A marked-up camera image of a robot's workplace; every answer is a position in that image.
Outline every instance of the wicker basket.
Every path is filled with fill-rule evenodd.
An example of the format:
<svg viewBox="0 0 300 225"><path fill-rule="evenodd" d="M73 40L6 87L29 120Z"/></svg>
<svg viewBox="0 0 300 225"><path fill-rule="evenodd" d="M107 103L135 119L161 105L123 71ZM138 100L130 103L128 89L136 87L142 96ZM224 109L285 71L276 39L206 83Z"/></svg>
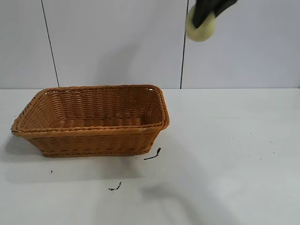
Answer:
<svg viewBox="0 0 300 225"><path fill-rule="evenodd" d="M42 90L11 130L46 157L132 156L147 153L168 125L158 87L122 85Z"/></svg>

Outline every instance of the white wall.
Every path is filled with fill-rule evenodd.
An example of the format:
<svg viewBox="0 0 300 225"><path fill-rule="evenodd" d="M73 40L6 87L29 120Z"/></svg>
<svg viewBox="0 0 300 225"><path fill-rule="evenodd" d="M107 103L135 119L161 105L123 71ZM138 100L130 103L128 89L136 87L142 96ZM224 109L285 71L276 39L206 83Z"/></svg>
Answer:
<svg viewBox="0 0 300 225"><path fill-rule="evenodd" d="M44 0L60 85L179 88L186 4ZM182 87L300 87L298 7L239 0L211 39L187 39ZM40 0L0 1L0 68L0 88L57 86Z"/></svg>
<svg viewBox="0 0 300 225"><path fill-rule="evenodd" d="M179 88L186 0L44 0L61 86Z"/></svg>
<svg viewBox="0 0 300 225"><path fill-rule="evenodd" d="M0 1L0 88L57 86L40 0Z"/></svg>
<svg viewBox="0 0 300 225"><path fill-rule="evenodd" d="M239 0L211 39L187 40L182 87L300 87L299 8L297 0Z"/></svg>

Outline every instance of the white tabletop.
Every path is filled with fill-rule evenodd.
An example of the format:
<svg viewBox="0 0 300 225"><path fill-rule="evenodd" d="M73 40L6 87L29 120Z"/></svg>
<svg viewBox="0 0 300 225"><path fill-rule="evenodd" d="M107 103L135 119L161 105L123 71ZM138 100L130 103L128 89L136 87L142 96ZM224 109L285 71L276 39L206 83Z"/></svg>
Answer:
<svg viewBox="0 0 300 225"><path fill-rule="evenodd" d="M1 225L300 224L300 89L164 90L150 153L88 158L10 134L37 91L0 90Z"/></svg>

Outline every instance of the black debris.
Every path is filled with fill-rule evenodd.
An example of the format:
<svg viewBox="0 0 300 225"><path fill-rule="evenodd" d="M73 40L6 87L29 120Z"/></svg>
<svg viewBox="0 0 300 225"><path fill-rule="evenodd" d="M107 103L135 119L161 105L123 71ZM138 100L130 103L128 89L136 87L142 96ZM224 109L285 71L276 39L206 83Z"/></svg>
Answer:
<svg viewBox="0 0 300 225"><path fill-rule="evenodd" d="M157 153L156 153L156 156L152 156L152 157L150 157L150 158L144 158L144 160L147 160L147 159L152 159L152 158L155 158L155 157L157 157L157 156L158 156L158 154L159 154L159 152L160 152L160 150L161 150L161 148L158 148L158 150L157 150Z"/></svg>
<svg viewBox="0 0 300 225"><path fill-rule="evenodd" d="M109 188L108 190L110 190L110 191L118 190L119 187L121 186L121 183L122 183L122 181L120 182L120 184L119 184L119 186L117 188Z"/></svg>

